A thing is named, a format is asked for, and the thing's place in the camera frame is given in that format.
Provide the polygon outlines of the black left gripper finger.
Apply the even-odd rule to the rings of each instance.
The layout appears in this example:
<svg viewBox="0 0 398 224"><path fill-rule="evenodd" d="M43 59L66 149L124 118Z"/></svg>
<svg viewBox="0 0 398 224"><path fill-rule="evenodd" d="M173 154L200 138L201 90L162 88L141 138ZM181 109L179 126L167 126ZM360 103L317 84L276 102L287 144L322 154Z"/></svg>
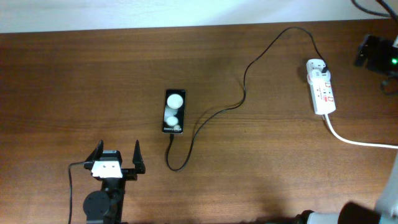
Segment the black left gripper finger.
<svg viewBox="0 0 398 224"><path fill-rule="evenodd" d="M145 174L146 173L146 167L144 164L144 160L142 158L141 154L141 148L139 141L137 140L134 146L134 154L132 158L132 163L134 164L134 169L137 174Z"/></svg>
<svg viewBox="0 0 398 224"><path fill-rule="evenodd" d="M104 149L104 142L103 140L100 140L95 149L93 150L93 152L86 158L83 167L87 170L92 170L95 161L98 161L102 156L103 149Z"/></svg>

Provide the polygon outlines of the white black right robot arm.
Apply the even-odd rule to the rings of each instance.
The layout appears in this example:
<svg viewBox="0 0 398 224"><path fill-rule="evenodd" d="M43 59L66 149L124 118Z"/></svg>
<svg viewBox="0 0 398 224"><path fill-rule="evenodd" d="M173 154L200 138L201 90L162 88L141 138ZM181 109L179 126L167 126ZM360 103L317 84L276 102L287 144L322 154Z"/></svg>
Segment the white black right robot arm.
<svg viewBox="0 0 398 224"><path fill-rule="evenodd" d="M367 35L361 45L354 64L363 65L370 71L384 73L389 78L397 75L397 41L375 35ZM307 81L310 86L314 112L322 116L329 131L342 142L365 147L397 150L396 145L351 141L341 137L331 124L329 114L336 110L331 89L331 74L322 59L310 59L307 64ZM394 161L389 180L376 202L374 209L355 202L346 203L338 213L318 213L306 210L298 214L293 223L397 223L397 161Z"/></svg>

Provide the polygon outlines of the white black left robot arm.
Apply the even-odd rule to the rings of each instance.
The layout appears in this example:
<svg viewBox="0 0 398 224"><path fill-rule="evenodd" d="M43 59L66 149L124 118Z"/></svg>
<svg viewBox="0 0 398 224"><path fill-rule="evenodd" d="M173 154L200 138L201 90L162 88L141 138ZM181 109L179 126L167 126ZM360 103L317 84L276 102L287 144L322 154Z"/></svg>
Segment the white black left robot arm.
<svg viewBox="0 0 398 224"><path fill-rule="evenodd" d="M101 189L90 193L83 202L87 223L121 223L126 182L136 181L139 174L146 173L139 141L134 146L133 168L122 167L119 151L105 151L100 141L87 157L84 168L101 182Z"/></svg>

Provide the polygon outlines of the black smartphone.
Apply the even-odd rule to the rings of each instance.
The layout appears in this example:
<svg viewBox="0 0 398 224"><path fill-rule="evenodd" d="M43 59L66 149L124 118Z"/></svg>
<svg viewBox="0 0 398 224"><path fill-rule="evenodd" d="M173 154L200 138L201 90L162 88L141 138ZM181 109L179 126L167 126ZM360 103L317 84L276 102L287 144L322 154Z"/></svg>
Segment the black smartphone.
<svg viewBox="0 0 398 224"><path fill-rule="evenodd" d="M186 90L168 89L165 92L162 132L182 134L184 127Z"/></svg>

